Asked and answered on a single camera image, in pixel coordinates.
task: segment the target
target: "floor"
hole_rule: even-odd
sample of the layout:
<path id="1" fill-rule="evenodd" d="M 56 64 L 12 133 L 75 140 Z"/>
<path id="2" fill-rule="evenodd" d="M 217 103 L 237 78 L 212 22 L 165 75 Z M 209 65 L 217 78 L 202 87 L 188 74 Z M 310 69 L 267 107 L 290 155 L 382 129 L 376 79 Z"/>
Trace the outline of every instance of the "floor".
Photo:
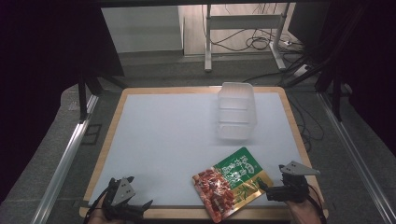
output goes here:
<path id="1" fill-rule="evenodd" d="M 286 4 L 228 4 L 211 6 L 211 16 L 234 16 L 234 15 L 271 15 L 281 14 Z M 298 42 L 298 40 L 288 32 L 290 18 L 294 9 L 294 4 L 290 4 L 288 17 L 285 21 L 285 27 L 281 39 L 284 41 Z M 205 54 L 205 34 L 206 34 L 206 14 L 207 6 L 182 6 L 179 7 L 179 16 L 184 18 L 184 54 L 202 55 Z M 214 30 L 211 32 L 211 41 L 219 43 L 212 46 L 213 53 L 259 53 L 269 51 L 266 48 L 268 39 L 273 39 L 276 29 L 255 30 Z M 247 48 L 252 43 L 254 37 L 254 48 Z M 295 49 L 298 46 L 287 47 L 280 41 L 284 48 Z"/>

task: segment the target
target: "aluminum rail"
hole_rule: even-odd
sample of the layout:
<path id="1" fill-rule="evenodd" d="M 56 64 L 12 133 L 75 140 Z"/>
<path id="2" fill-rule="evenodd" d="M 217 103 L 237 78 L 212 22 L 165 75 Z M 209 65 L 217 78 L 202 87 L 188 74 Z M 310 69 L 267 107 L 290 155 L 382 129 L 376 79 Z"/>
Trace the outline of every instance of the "aluminum rail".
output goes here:
<path id="1" fill-rule="evenodd" d="M 361 177 L 364 186 L 367 188 L 367 191 L 372 197 L 376 208 L 384 219 L 384 222 L 387 224 L 396 223 L 396 216 L 387 196 L 371 174 L 357 147 L 350 138 L 343 122 L 338 121 L 337 117 L 332 112 L 332 104 L 326 93 L 318 93 L 318 98 L 322 102 L 322 105 L 325 108 L 327 115 L 329 116 L 336 131 L 340 135 L 341 140 L 346 147 L 346 151 L 350 159 L 352 160 L 353 165 L 358 171 L 358 174 Z"/>
<path id="2" fill-rule="evenodd" d="M 52 207 L 55 204 L 56 198 L 58 197 L 64 180 L 66 179 L 73 159 L 76 156 L 78 146 L 81 143 L 82 137 L 84 136 L 88 124 L 90 123 L 91 113 L 95 108 L 97 101 L 98 97 L 92 95 L 89 102 L 87 103 L 88 117 L 82 123 L 78 124 L 76 129 L 74 130 L 73 135 L 70 138 L 69 143 L 67 144 L 66 150 L 64 151 L 64 154 L 58 164 L 58 167 L 56 168 L 55 173 L 52 176 L 51 181 L 49 182 L 46 192 L 44 193 L 44 196 L 41 199 L 37 210 L 35 211 L 35 215 L 31 222 L 32 224 L 41 224 L 47 222 Z"/>

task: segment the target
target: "snack bag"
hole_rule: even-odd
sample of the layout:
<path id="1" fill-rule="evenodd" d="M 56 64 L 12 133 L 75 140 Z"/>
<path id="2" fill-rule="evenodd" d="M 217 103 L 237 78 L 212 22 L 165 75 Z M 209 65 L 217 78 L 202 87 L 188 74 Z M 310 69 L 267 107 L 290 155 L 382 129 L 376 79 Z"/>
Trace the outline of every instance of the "snack bag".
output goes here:
<path id="1" fill-rule="evenodd" d="M 259 180 L 268 187 L 273 186 L 273 181 L 245 147 L 192 177 L 195 189 L 216 223 L 262 195 Z"/>

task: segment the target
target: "robotic arm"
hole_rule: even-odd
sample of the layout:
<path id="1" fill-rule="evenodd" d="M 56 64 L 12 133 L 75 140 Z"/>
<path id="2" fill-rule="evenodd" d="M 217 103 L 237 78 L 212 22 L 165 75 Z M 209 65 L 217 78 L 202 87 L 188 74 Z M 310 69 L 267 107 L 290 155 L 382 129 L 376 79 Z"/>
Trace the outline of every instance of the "robotic arm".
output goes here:
<path id="1" fill-rule="evenodd" d="M 90 210 L 84 219 L 84 224 L 88 223 L 92 211 L 104 196 L 102 209 L 107 220 L 122 219 L 129 221 L 137 221 L 143 219 L 143 214 L 152 204 L 152 200 L 142 206 L 129 205 L 128 202 L 134 197 L 135 192 L 131 187 L 133 176 L 116 180 L 111 178 L 108 187 L 101 193 L 98 199 L 92 204 Z"/>
<path id="2" fill-rule="evenodd" d="M 283 186 L 268 188 L 264 182 L 259 181 L 260 189 L 266 192 L 268 201 L 302 203 L 308 200 L 316 208 L 321 223 L 327 223 L 322 207 L 309 195 L 309 185 L 305 178 L 306 175 L 320 175 L 320 171 L 296 161 L 286 166 L 279 165 L 279 170 L 282 173 Z"/>

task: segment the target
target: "metal frame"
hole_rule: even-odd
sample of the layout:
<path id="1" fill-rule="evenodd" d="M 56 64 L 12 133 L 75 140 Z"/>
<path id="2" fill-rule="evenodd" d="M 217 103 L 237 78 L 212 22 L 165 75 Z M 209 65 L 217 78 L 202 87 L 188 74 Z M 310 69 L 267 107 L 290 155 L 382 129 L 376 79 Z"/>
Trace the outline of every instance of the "metal frame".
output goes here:
<path id="1" fill-rule="evenodd" d="M 355 144 L 350 138 L 347 129 L 344 127 L 343 122 L 339 121 L 332 112 L 332 103 L 330 102 L 327 94 L 323 92 L 318 93 L 318 98 L 322 102 L 322 105 L 326 110 L 332 124 L 334 125 L 335 130 L 340 135 L 341 141 L 346 147 L 346 152 L 348 153 L 353 165 L 358 171 L 358 174 L 361 177 L 361 181 L 363 182 L 364 186 L 372 197 L 376 208 L 384 219 L 384 222 L 387 224 L 396 223 L 396 215 L 389 203 L 387 196 L 371 174 L 369 168 L 361 157 L 359 150 L 356 148 Z"/>
<path id="2" fill-rule="evenodd" d="M 276 37 L 269 46 L 276 60 L 279 70 L 285 70 L 282 57 L 277 46 L 282 35 L 290 3 L 280 15 L 239 15 L 239 16 L 210 16 L 211 5 L 206 9 L 206 44 L 205 44 L 205 71 L 212 71 L 212 42 L 211 30 L 234 30 L 234 29 L 276 29 Z"/>
<path id="3" fill-rule="evenodd" d="M 76 129 L 73 132 L 73 135 L 64 151 L 64 155 L 62 156 L 58 167 L 55 170 L 54 175 L 52 176 L 51 181 L 49 182 L 49 186 L 44 193 L 43 198 L 37 210 L 35 211 L 35 215 L 31 224 L 38 223 L 46 223 L 48 217 L 50 216 L 50 212 L 52 210 L 53 205 L 55 204 L 56 198 L 61 191 L 62 184 L 66 179 L 67 173 L 70 169 L 70 166 L 73 162 L 73 159 L 76 156 L 78 151 L 78 146 L 81 143 L 82 137 L 90 123 L 91 113 L 95 108 L 96 102 L 98 100 L 97 96 L 92 95 L 88 104 L 87 104 L 87 118 L 79 123 Z"/>

